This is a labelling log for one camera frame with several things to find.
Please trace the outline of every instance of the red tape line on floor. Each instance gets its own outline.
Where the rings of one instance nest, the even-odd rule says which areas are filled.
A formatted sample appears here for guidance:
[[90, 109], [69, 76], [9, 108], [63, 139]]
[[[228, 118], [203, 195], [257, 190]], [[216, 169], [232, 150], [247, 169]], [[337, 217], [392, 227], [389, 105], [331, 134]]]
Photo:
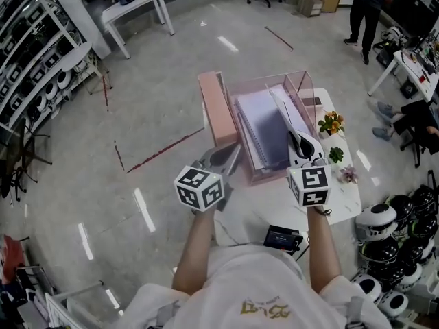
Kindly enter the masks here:
[[149, 162], [149, 161], [152, 160], [153, 158], [155, 158], [155, 157], [157, 157], [157, 156], [163, 154], [163, 152], [166, 152], [167, 150], [171, 149], [172, 147], [174, 147], [174, 146], [180, 144], [182, 141], [185, 141], [186, 139], [190, 138], [191, 136], [194, 136], [195, 134], [201, 132], [203, 129], [204, 129], [204, 128], [201, 128], [201, 129], [195, 131], [195, 132], [192, 133], [192, 134], [189, 134], [189, 135], [183, 136], [179, 141], [176, 141], [175, 143], [172, 143], [171, 145], [166, 146], [164, 149], [161, 149], [161, 150], [160, 150], [159, 152], [157, 152], [156, 154], [154, 154], [154, 155], [148, 157], [148, 158], [147, 158], [146, 160], [144, 160], [142, 163], [136, 164], [133, 168], [131, 168], [131, 169], [130, 169], [128, 172], [126, 172], [126, 173], [128, 174], [129, 172], [134, 171], [135, 169], [138, 169], [139, 167], [143, 166], [145, 163]]
[[116, 141], [115, 141], [115, 149], [116, 149], [117, 157], [119, 158], [119, 162], [121, 163], [122, 169], [125, 171], [125, 167], [123, 166], [123, 163], [122, 163], [121, 154], [119, 153], [119, 150], [117, 149]]
[[102, 76], [102, 84], [104, 85], [104, 96], [105, 96], [105, 104], [107, 106], [107, 112], [110, 112], [110, 108], [108, 107], [107, 87], [105, 85], [105, 77], [104, 76]]

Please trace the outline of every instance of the cable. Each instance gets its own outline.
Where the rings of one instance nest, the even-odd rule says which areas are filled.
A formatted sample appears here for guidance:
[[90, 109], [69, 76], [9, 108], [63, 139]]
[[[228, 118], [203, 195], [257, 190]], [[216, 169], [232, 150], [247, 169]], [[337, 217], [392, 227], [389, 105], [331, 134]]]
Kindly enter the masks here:
[[296, 262], [298, 260], [300, 260], [300, 257], [302, 257], [308, 249], [309, 249], [309, 244], [308, 244], [308, 246], [306, 246], [306, 248], [302, 251], [302, 253], [299, 255], [299, 257], [296, 259]]

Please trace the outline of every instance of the person standing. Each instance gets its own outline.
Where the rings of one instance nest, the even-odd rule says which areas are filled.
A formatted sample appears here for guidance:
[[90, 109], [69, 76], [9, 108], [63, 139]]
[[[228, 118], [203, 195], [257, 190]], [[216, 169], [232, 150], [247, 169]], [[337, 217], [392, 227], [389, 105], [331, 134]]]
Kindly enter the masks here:
[[366, 20], [366, 29], [363, 35], [363, 49], [361, 58], [365, 64], [369, 64], [369, 52], [375, 37], [378, 25], [379, 14], [384, 3], [391, 3], [392, 0], [354, 0], [351, 8], [350, 23], [351, 36], [344, 39], [347, 45], [356, 45], [358, 42], [359, 26], [363, 18]]

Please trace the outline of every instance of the desk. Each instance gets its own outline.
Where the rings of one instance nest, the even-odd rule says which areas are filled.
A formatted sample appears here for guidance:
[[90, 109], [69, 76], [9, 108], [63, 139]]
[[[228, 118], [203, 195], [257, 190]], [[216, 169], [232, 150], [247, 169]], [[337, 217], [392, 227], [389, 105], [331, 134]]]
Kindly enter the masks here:
[[397, 51], [393, 54], [393, 61], [389, 64], [389, 66], [385, 69], [380, 78], [378, 78], [377, 82], [373, 85], [373, 87], [368, 91], [368, 95], [372, 96], [372, 94], [378, 89], [379, 85], [383, 82], [383, 80], [389, 75], [390, 72], [397, 66], [401, 65], [405, 71], [407, 72], [410, 80], [415, 83], [416, 87], [423, 95], [426, 102], [429, 102], [433, 97], [436, 86], [438, 85], [439, 74], [433, 73], [432, 75], [428, 75], [430, 82], [425, 80], [423, 83], [419, 82], [419, 77], [423, 74], [423, 67], [419, 62], [414, 63], [409, 57], [404, 55], [404, 61], [402, 57], [402, 51]]
[[[324, 108], [317, 113], [319, 121], [323, 119], [326, 111], [333, 111], [335, 108], [325, 89], [314, 89], [314, 94], [320, 98]], [[361, 202], [358, 185], [341, 183], [336, 178], [341, 168], [353, 164], [344, 133], [331, 135], [321, 142], [327, 154], [334, 146], [338, 146], [344, 152], [343, 161], [331, 166], [333, 187], [329, 203], [325, 205], [325, 208], [333, 211], [328, 221], [329, 224], [334, 224], [359, 215]], [[215, 212], [215, 235], [218, 245], [262, 243], [270, 224], [299, 232], [308, 231], [306, 208], [298, 206], [286, 179], [248, 186], [243, 169], [238, 166], [236, 172], [230, 176], [229, 183], [234, 191], [224, 211]]]
[[117, 31], [113, 23], [119, 17], [122, 17], [124, 14], [127, 14], [151, 1], [154, 3], [154, 7], [156, 8], [158, 19], [160, 19], [160, 23], [165, 24], [165, 20], [166, 20], [166, 24], [169, 28], [169, 33], [173, 36], [175, 32], [172, 27], [171, 20], [169, 19], [165, 2], [163, 0], [134, 0], [133, 2], [127, 5], [121, 5], [120, 3], [116, 3], [115, 5], [110, 6], [108, 9], [102, 12], [102, 23], [106, 26], [112, 37], [116, 40], [116, 43], [119, 45], [126, 58], [130, 58], [131, 56], [126, 50], [126, 48], [124, 47], [125, 42], [123, 41], [121, 35]]

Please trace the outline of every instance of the hand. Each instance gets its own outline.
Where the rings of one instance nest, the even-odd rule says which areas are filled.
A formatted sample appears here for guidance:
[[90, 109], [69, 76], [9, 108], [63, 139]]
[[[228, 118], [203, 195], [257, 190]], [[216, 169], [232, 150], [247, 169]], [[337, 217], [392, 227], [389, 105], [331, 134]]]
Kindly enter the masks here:
[[429, 126], [429, 127], [427, 127], [427, 131], [429, 132], [429, 134], [439, 135], [439, 132], [438, 132], [438, 130], [435, 127]]

